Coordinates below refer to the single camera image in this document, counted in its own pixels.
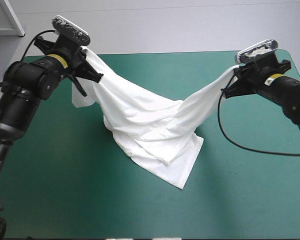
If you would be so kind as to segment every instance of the black wire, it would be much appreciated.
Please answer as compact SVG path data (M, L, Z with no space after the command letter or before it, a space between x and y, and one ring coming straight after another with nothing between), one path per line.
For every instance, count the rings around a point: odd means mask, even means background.
M37 37L39 37L40 35L45 34L45 33L55 33L55 32L56 32L56 30L45 30L45 31L42 31L42 32L38 33L37 35L35 35L34 38L31 40L31 42L29 43L29 45L26 47L26 49L25 49L25 51L23 53L23 56L22 56L22 58L21 58L20 61L24 60L24 58L25 58L25 56L26 56L26 54L27 54L27 52L28 52L31 44L36 40Z
M230 79L230 81L228 82L228 84L226 85L225 89L229 87L229 85L231 84L232 80L234 79L235 75L233 75ZM220 105L221 105L221 99L223 97L223 93L221 94L219 101L218 101L218 108L217 108L217 118L218 118L218 124L219 124L219 128L223 134L223 136L225 137L225 139L227 139L230 143L232 143L233 145L236 145L237 147L244 149L244 150L248 150L251 152L255 152L255 153L261 153L261 154L271 154L271 155L281 155L281 156L293 156L293 157L300 157L300 153L289 153L289 152L276 152L276 151L264 151L264 150L258 150L258 149L254 149L254 148L250 148L250 147L246 147L246 146L242 146L238 143L236 143L235 141L231 140L227 134L225 133L222 124L221 124L221 118L220 118Z

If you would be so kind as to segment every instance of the green tabletop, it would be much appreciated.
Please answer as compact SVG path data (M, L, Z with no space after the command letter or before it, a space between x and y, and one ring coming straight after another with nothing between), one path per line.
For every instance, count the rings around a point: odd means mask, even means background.
M173 100L235 64L234 51L111 54L119 75ZM278 58L291 60L288 52ZM300 80L294 64L287 75ZM245 146L300 153L300 133L257 95L228 99L224 129ZM180 190L139 167L115 143L95 103L75 108L64 80L15 142L0 178L6 237L300 238L300 157L237 148L216 113L196 130L204 144Z

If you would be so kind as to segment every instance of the white fabric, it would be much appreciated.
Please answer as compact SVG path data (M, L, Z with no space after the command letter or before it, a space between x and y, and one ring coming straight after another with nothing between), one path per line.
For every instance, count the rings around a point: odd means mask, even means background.
M170 100L117 75L88 49L87 61L104 74L99 83L79 79L88 96L72 86L72 103L97 102L113 138L136 164L183 189L203 144L195 129L215 111L222 88L233 75L230 67L217 80L186 100Z

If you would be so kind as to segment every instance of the wrinkled fabric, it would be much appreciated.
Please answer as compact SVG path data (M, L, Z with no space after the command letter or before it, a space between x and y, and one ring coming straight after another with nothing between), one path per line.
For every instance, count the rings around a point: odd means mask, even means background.
M230 67L184 101L171 100L122 78L91 50L87 51L86 60L103 77L99 83L79 78L88 96L83 97L72 85L74 106L97 102L105 127L112 131L125 154L142 168L183 189L204 141L194 131L215 111L221 89L238 66Z

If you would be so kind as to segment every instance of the cloth fold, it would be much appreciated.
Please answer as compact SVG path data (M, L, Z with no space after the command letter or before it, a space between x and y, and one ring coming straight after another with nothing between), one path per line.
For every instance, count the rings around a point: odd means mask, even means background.
M83 97L72 85L72 103L85 107L97 102L105 127L136 164L183 189L203 138L194 131L216 109L237 65L218 79L182 100L171 100L117 75L87 48L86 60L103 77L99 83L79 78Z

